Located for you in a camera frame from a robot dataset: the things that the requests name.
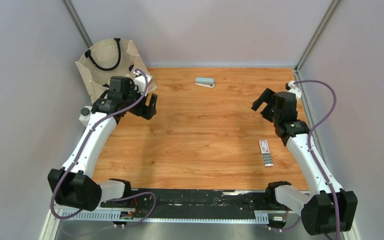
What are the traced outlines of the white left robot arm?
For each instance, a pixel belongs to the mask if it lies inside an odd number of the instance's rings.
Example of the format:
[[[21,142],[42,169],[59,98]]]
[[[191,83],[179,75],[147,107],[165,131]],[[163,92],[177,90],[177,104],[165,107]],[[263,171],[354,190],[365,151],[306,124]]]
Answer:
[[[150,120],[156,113],[158,96],[152,93],[152,77],[137,73],[134,79],[113,76],[109,88],[92,106],[81,110],[84,133],[74,151],[60,169],[51,169],[47,180],[52,190],[51,203],[83,211],[94,211],[102,202],[114,200],[120,207],[133,201],[128,181],[110,178],[93,181],[93,174],[103,147],[126,113]]]

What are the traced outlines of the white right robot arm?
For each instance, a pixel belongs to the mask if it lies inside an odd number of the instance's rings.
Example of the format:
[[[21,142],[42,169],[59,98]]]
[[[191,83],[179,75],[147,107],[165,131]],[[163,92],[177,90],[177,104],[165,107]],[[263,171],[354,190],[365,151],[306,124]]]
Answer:
[[[290,90],[274,92],[266,88],[251,107],[257,111],[266,103],[261,116],[273,123],[276,135],[297,161],[309,188],[306,195],[290,182],[271,182],[266,188],[265,203],[273,210],[285,206],[297,213],[311,236],[348,232],[353,226],[358,198],[353,191],[345,190],[322,162],[307,123],[298,119],[297,102],[296,94]]]

